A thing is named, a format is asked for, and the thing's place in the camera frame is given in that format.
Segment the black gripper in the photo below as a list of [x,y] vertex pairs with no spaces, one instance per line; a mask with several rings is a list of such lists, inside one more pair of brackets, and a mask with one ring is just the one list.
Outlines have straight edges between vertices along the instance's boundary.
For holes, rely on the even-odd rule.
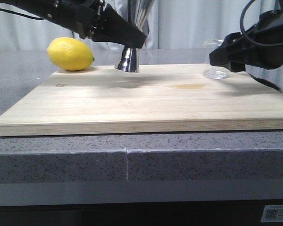
[[244,62],[244,39],[253,48],[253,66],[275,69],[283,65],[283,6],[267,11],[259,16],[251,28],[244,28],[244,17],[249,6],[245,6],[240,16],[241,33],[227,35],[222,44],[209,54],[211,66],[223,67],[233,73],[246,71]]
[[48,21],[77,33],[81,39],[142,48],[146,35],[125,21],[104,0],[43,0]]

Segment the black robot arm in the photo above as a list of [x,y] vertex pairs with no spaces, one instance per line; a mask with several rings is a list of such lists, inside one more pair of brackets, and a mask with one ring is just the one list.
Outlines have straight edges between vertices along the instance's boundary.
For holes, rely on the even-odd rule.
[[146,35],[103,0],[0,0],[61,27],[82,39],[142,48]]

